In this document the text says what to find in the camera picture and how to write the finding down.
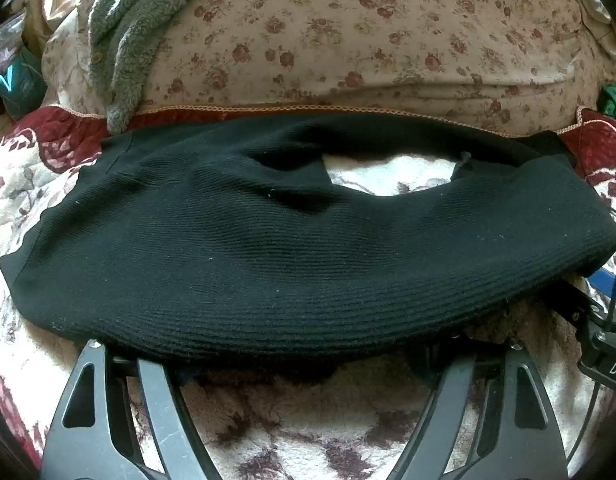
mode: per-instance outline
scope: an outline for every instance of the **gray fleece blanket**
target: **gray fleece blanket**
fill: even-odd
[[[95,0],[89,18],[90,77],[120,134],[138,105],[148,69],[172,15],[188,0]]]

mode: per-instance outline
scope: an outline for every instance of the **bolt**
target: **bolt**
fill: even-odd
[[[524,347],[524,342],[521,341],[521,339],[517,337],[511,337],[510,340],[508,341],[508,345],[513,350],[521,350]]]

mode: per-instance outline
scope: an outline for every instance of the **green object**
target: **green object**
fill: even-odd
[[[0,73],[0,96],[13,119],[36,110],[46,94],[46,83],[41,75],[41,63],[24,46],[12,62]]]
[[[607,84],[601,89],[597,101],[598,110],[616,121],[616,84]]]
[[[165,26],[188,0],[95,0],[90,12],[90,74],[106,103],[108,130],[128,126]]]

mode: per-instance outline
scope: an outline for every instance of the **black sweater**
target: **black sweater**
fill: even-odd
[[[31,322],[156,360],[386,351],[616,250],[565,158],[467,126],[284,115],[102,149],[0,265]],[[391,197],[335,186],[322,164],[408,152],[464,162],[450,184]]]

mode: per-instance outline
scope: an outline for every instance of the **black ribbed garment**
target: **black ribbed garment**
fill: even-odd
[[[529,144],[379,114],[135,130],[0,265],[34,324],[155,360],[383,352],[616,250],[594,191]],[[463,162],[377,197],[331,184],[323,153]]]

